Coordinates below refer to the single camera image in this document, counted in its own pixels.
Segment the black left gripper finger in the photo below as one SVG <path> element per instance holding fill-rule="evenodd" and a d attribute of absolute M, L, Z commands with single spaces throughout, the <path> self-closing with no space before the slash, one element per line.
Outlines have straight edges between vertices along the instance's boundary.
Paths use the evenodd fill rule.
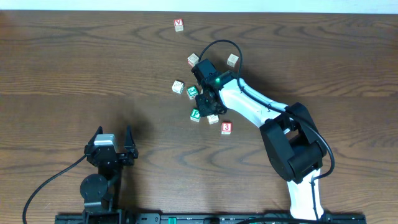
<path fill-rule="evenodd" d="M 135 149 L 136 148 L 136 145 L 135 145 L 134 140 L 132 138 L 132 131 L 131 131 L 130 125 L 128 125 L 127 128 L 126 128 L 124 148 L 125 149 Z"/>
<path fill-rule="evenodd" d="M 99 126 L 98 129 L 96 130 L 96 132 L 94 133 L 93 137 L 88 141 L 88 145 L 89 146 L 93 146 L 94 145 L 94 141 L 97 137 L 97 135 L 99 134 L 103 134 L 103 128 L 102 126 Z"/>

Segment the plain yellowish wooden block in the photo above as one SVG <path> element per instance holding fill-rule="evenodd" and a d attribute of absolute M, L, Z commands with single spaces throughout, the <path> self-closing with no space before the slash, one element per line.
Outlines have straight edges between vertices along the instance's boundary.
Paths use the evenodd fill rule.
<path fill-rule="evenodd" d="M 218 115 L 215 115 L 215 114 L 208 115 L 207 119 L 208 119 L 209 124 L 215 124 L 219 121 Z"/>

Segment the green F wooden block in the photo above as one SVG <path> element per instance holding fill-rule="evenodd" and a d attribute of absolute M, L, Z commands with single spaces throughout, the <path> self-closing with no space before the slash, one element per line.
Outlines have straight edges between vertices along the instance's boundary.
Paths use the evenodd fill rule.
<path fill-rule="evenodd" d="M 200 113 L 197 109 L 192 109 L 192 112 L 190 113 L 190 119 L 194 122 L 199 122 L 201 119 Z"/>

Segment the red 3 wooden block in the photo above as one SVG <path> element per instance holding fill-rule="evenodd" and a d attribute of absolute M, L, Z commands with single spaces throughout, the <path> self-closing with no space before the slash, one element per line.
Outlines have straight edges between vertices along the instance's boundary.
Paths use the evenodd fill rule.
<path fill-rule="evenodd" d="M 233 126 L 231 122 L 222 122 L 221 124 L 221 133 L 224 135 L 231 134 L 233 130 Z"/>

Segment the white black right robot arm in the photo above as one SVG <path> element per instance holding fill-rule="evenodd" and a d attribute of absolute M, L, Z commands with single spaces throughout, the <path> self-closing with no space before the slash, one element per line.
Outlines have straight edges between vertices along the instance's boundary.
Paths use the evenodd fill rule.
<path fill-rule="evenodd" d="M 195 101 L 201 116 L 233 110 L 260 130 L 269 161 L 287 181 L 290 213 L 296 219 L 319 220 L 320 169 L 330 147 L 319 134 L 308 109 L 296 103 L 278 103 L 252 89 L 231 71 L 192 72 L 203 88 Z"/>

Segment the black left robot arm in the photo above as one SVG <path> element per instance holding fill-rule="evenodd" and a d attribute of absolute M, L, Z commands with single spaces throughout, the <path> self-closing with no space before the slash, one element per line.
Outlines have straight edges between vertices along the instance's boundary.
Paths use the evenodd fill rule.
<path fill-rule="evenodd" d="M 128 126 L 124 140 L 124 152 L 117 151 L 114 134 L 105 134 L 99 127 L 84 148 L 87 161 L 98 169 L 87 176 L 80 185 L 84 199 L 84 223 L 135 223 L 136 216 L 118 207 L 122 171 L 133 166 L 138 150 Z"/>

